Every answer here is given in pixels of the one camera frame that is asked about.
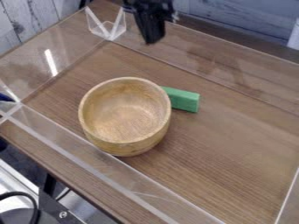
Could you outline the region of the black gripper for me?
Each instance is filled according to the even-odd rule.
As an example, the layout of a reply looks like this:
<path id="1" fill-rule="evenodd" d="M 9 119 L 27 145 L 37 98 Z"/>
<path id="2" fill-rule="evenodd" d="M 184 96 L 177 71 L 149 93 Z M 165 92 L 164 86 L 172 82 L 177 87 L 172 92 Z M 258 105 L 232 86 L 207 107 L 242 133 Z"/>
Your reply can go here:
<path id="1" fill-rule="evenodd" d="M 173 0 L 123 0 L 123 8 L 135 15 L 137 28 L 148 45 L 164 37 L 164 21 L 176 22 L 179 19 Z M 149 16 L 153 16 L 153 34 Z"/>

